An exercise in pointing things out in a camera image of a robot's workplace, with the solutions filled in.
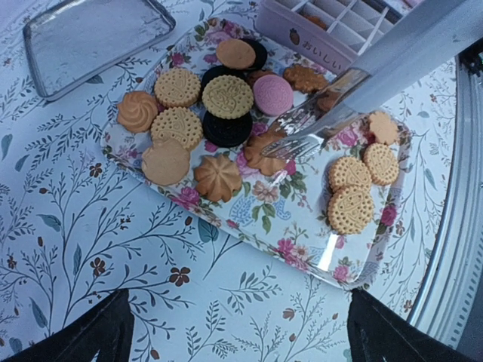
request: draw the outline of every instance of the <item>orange cookie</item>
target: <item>orange cookie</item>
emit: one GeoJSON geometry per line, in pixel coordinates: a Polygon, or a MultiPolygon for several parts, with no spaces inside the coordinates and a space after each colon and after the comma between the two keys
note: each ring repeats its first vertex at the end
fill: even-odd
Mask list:
{"type": "Polygon", "coordinates": [[[118,104],[118,122],[133,133],[146,132],[158,115],[156,99],[142,91],[126,93],[118,104]]]}
{"type": "Polygon", "coordinates": [[[363,188],[343,187],[329,201],[327,214],[339,234],[360,234],[374,216],[374,201],[363,188]]]}
{"type": "Polygon", "coordinates": [[[369,115],[369,130],[377,143],[390,146],[399,141],[398,125],[385,112],[376,111],[369,115]]]}
{"type": "Polygon", "coordinates": [[[372,185],[371,174],[364,162],[355,157],[342,157],[334,162],[329,170],[329,183],[332,191],[345,186],[360,186],[370,190],[372,185]]]}
{"type": "Polygon", "coordinates": [[[225,155],[203,157],[203,163],[195,169],[196,190],[208,200],[228,202],[234,191],[242,188],[242,177],[236,163],[225,155]]]}
{"type": "Polygon", "coordinates": [[[154,84],[154,93],[165,107],[190,107],[196,103],[202,83],[188,69],[173,68],[162,73],[154,84]]]}
{"type": "Polygon", "coordinates": [[[160,186],[181,181],[189,171],[189,152],[173,138],[154,140],[143,152],[143,169],[146,178],[160,186]]]}
{"type": "Polygon", "coordinates": [[[299,64],[287,68],[284,71],[284,78],[292,85],[294,90],[302,93],[321,91],[329,84],[322,74],[299,64]]]}
{"type": "Polygon", "coordinates": [[[398,160],[391,149],[382,143],[373,143],[366,149],[364,163],[376,185],[391,185],[398,179],[398,160]]]}
{"type": "Polygon", "coordinates": [[[155,118],[151,126],[154,140],[174,138],[188,151],[192,151],[203,138],[202,122],[187,108],[166,109],[155,118]]]}
{"type": "Polygon", "coordinates": [[[217,58],[227,68],[247,69],[255,63],[254,49],[242,40],[223,40],[217,47],[217,58]]]}
{"type": "Polygon", "coordinates": [[[283,170],[286,165],[285,160],[263,157],[260,154],[266,146],[280,139],[281,136],[274,132],[250,137],[244,150],[247,166],[260,170],[260,173],[265,176],[272,176],[283,170]]]}

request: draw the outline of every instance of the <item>cookie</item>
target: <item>cookie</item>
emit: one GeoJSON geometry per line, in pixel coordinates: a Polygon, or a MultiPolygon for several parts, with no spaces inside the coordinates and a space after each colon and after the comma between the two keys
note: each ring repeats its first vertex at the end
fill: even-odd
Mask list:
{"type": "Polygon", "coordinates": [[[390,146],[399,141],[398,125],[385,112],[376,111],[369,115],[369,130],[377,143],[390,146]]]}
{"type": "Polygon", "coordinates": [[[329,84],[322,74],[299,64],[287,68],[284,71],[284,78],[292,85],[294,90],[302,93],[321,91],[329,84]]]}
{"type": "Polygon", "coordinates": [[[264,75],[276,75],[276,73],[271,70],[256,70],[248,75],[247,83],[250,87],[254,87],[255,82],[262,78],[264,75]]]}
{"type": "Polygon", "coordinates": [[[278,75],[265,75],[254,84],[255,104],[264,114],[274,117],[294,105],[292,87],[278,75]]]}
{"type": "Polygon", "coordinates": [[[364,162],[355,157],[346,156],[339,158],[331,166],[329,183],[334,192],[346,186],[359,186],[369,191],[372,179],[364,162]]]}
{"type": "Polygon", "coordinates": [[[285,168],[285,160],[278,158],[263,157],[260,153],[270,143],[280,140],[282,137],[273,132],[265,132],[259,136],[252,136],[244,149],[247,166],[260,170],[264,176],[273,176],[285,168]]]}
{"type": "Polygon", "coordinates": [[[329,201],[329,223],[341,235],[360,234],[374,216],[374,201],[367,190],[347,186],[329,201]]]}
{"type": "Polygon", "coordinates": [[[206,112],[203,118],[203,134],[215,146],[236,147],[250,136],[253,124],[250,112],[230,121],[206,112]]]}
{"type": "Polygon", "coordinates": [[[221,75],[233,75],[236,78],[245,80],[245,75],[242,71],[236,69],[226,68],[225,66],[214,66],[206,71],[202,77],[202,92],[205,90],[206,86],[210,81],[221,75]]]}
{"type": "Polygon", "coordinates": [[[146,132],[158,114],[156,99],[146,92],[126,93],[118,104],[118,122],[132,133],[146,132]]]}
{"type": "Polygon", "coordinates": [[[160,186],[181,181],[189,171],[189,152],[173,138],[154,140],[143,152],[143,169],[146,178],[160,186]]]}
{"type": "Polygon", "coordinates": [[[255,63],[257,55],[248,43],[239,39],[228,39],[218,44],[217,58],[228,68],[243,70],[255,63]]]}
{"type": "Polygon", "coordinates": [[[366,149],[364,163],[371,173],[372,182],[376,185],[391,185],[398,178],[398,160],[391,149],[382,143],[373,143],[366,149]]]}
{"type": "Polygon", "coordinates": [[[202,99],[205,108],[222,119],[240,118],[254,104],[250,86],[233,75],[222,75],[210,81],[202,99]]]}
{"type": "Polygon", "coordinates": [[[242,188],[242,177],[236,163],[225,155],[205,156],[195,169],[196,190],[208,200],[228,202],[234,191],[242,188]]]}
{"type": "Polygon", "coordinates": [[[250,45],[255,51],[255,61],[246,70],[260,70],[265,66],[266,60],[269,57],[265,47],[258,41],[250,38],[240,39],[250,45]]]}
{"type": "Polygon", "coordinates": [[[173,68],[162,73],[154,84],[154,93],[165,107],[190,107],[199,97],[202,83],[188,69],[173,68]]]}
{"type": "Polygon", "coordinates": [[[320,26],[321,28],[323,28],[323,30],[328,29],[327,24],[314,15],[303,15],[303,17],[305,17],[311,23],[314,23],[316,26],[320,26]]]}
{"type": "Polygon", "coordinates": [[[192,151],[203,138],[202,123],[198,116],[187,108],[166,109],[152,123],[151,138],[174,138],[185,149],[192,151]]]}

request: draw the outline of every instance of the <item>floral tablecloth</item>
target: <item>floral tablecloth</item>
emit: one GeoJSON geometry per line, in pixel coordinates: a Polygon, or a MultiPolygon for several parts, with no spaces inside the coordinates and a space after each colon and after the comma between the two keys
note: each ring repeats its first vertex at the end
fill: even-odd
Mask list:
{"type": "MultiPolygon", "coordinates": [[[[117,169],[99,147],[115,101],[184,32],[214,14],[253,27],[257,3],[166,1],[177,19],[170,38],[48,103],[32,86],[21,29],[54,3],[26,3],[0,25],[0,358],[129,288],[132,360],[350,360],[348,293],[224,232],[203,238],[196,216],[117,169]]],[[[382,267],[365,288],[406,317],[444,206],[454,62],[385,107],[410,128],[412,149],[401,206],[384,210],[393,233],[382,267]]],[[[348,132],[340,141],[353,137],[348,132]]],[[[341,266],[340,278],[348,267],[341,266]]]]}

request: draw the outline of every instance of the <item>black cookie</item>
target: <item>black cookie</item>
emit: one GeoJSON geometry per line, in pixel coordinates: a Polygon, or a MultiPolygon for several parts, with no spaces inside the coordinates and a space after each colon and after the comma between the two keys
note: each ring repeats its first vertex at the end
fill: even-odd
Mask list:
{"type": "Polygon", "coordinates": [[[206,73],[203,75],[202,92],[210,81],[221,75],[234,75],[235,77],[246,81],[245,75],[239,70],[226,68],[225,66],[214,66],[213,68],[207,70],[206,73]]]}
{"type": "Polygon", "coordinates": [[[268,53],[266,52],[265,47],[262,44],[260,44],[258,41],[250,39],[250,38],[243,38],[243,39],[240,39],[240,40],[249,44],[254,49],[255,54],[257,55],[257,57],[255,58],[255,63],[253,64],[253,66],[251,66],[250,68],[248,68],[246,70],[260,70],[260,69],[262,69],[263,66],[265,66],[266,59],[269,56],[268,53]]]}
{"type": "Polygon", "coordinates": [[[203,118],[203,134],[208,141],[218,147],[236,147],[250,136],[253,125],[250,112],[240,118],[226,120],[206,111],[203,118]]]}

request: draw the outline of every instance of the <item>metal tray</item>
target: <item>metal tray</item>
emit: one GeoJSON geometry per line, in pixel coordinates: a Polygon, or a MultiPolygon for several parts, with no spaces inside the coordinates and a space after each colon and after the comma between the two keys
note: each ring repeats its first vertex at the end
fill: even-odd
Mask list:
{"type": "Polygon", "coordinates": [[[40,97],[57,100],[103,70],[160,41],[174,18],[156,0],[68,0],[23,28],[40,97]]]}

